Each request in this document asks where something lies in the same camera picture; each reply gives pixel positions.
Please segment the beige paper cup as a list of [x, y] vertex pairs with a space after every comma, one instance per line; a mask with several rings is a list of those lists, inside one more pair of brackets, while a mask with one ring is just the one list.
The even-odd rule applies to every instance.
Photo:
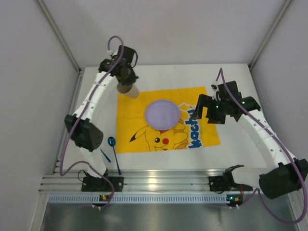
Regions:
[[116, 89], [120, 94], [132, 99], [136, 99], [139, 96], [139, 90], [135, 84], [124, 86], [121, 83], [118, 83]]

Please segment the purple plastic plate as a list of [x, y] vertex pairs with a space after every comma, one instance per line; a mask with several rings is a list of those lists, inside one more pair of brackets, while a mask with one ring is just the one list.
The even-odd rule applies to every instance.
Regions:
[[156, 130], [174, 128], [180, 120], [178, 106], [169, 100], [156, 100], [150, 103], [144, 113], [146, 123]]

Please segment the yellow pikachu cloth placemat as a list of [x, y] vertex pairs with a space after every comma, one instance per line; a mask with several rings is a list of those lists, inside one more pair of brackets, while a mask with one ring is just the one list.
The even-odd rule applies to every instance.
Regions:
[[[120, 94], [117, 100], [116, 151], [138, 153], [170, 151], [215, 146], [220, 144], [214, 124], [207, 118], [191, 119], [200, 94], [205, 87], [153, 90], [140, 92], [132, 99]], [[147, 106], [156, 100], [169, 100], [180, 110], [180, 120], [171, 130], [155, 130], [145, 120]]]

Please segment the blue metallic spoon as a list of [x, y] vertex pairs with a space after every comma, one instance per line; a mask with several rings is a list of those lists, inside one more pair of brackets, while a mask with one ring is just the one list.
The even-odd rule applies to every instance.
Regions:
[[118, 163], [118, 159], [117, 159], [117, 156], [116, 156], [116, 149], [115, 149], [115, 146], [116, 146], [116, 140], [114, 137], [109, 137], [108, 138], [108, 144], [112, 147], [113, 149], [113, 152], [114, 152], [114, 156], [115, 156], [115, 162], [116, 162], [116, 166], [117, 166], [117, 170], [118, 170], [118, 174], [121, 176], [122, 175], [122, 172], [121, 172], [121, 169], [120, 169], [120, 166], [119, 166], [119, 163]]

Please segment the blue metallic fork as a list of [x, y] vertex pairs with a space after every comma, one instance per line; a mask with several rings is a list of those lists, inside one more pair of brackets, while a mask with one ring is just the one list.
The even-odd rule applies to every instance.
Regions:
[[108, 162], [108, 163], [111, 163], [112, 160], [108, 157], [108, 155], [103, 151], [102, 148], [100, 148], [100, 151], [102, 152], [103, 156], [106, 158], [107, 162]]

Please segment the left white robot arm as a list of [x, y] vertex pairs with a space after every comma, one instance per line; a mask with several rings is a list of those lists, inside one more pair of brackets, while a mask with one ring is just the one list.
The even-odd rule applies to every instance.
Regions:
[[96, 79], [79, 108], [64, 118], [69, 139], [80, 149], [88, 174], [93, 177], [100, 178], [107, 170], [99, 150], [103, 141], [103, 130], [98, 125], [99, 115], [112, 90], [132, 99], [138, 97], [139, 90], [135, 86], [138, 76], [133, 70], [137, 60], [134, 49], [120, 45], [110, 59], [101, 62]]

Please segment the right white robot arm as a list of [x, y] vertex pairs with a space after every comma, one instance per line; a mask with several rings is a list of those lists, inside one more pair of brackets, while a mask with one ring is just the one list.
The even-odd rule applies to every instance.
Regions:
[[275, 199], [301, 189], [300, 178], [308, 174], [306, 159], [297, 159], [289, 151], [284, 152], [275, 141], [275, 134], [266, 122], [260, 105], [252, 97], [242, 97], [236, 81], [212, 85], [213, 96], [200, 94], [192, 119], [202, 118], [207, 109], [209, 124], [225, 124], [226, 116], [235, 121], [247, 132], [261, 153], [265, 169], [253, 169], [244, 165], [229, 167], [223, 177], [231, 187], [245, 185], [259, 188], [267, 198]]

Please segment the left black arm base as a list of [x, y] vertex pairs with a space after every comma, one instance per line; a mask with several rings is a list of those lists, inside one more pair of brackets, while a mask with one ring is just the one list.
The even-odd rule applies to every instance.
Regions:
[[[115, 192], [121, 192], [124, 186], [124, 177], [122, 176], [108, 176], [108, 172], [104, 176], [111, 182]], [[84, 170], [79, 171], [77, 178], [82, 182], [82, 192], [111, 192], [110, 184], [102, 178], [91, 176]]]

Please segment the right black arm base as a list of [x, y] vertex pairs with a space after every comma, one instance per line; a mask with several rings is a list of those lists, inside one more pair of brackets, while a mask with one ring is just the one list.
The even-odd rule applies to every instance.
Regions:
[[244, 191], [252, 191], [253, 187], [249, 185], [235, 183], [232, 171], [240, 167], [244, 167], [244, 165], [231, 166], [225, 169], [221, 176], [208, 177], [210, 191], [216, 193], [240, 191], [241, 189]]

